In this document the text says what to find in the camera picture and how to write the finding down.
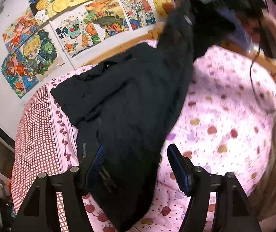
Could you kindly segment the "person right hand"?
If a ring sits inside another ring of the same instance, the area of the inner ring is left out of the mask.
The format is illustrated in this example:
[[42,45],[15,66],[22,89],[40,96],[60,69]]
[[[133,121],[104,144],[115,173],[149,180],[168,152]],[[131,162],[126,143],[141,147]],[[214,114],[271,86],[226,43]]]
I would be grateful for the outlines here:
[[266,9],[262,10],[260,19],[247,17],[241,13],[236,14],[236,17],[253,42],[260,43],[261,36],[259,31],[260,27],[262,27],[271,32],[276,45],[276,19]]

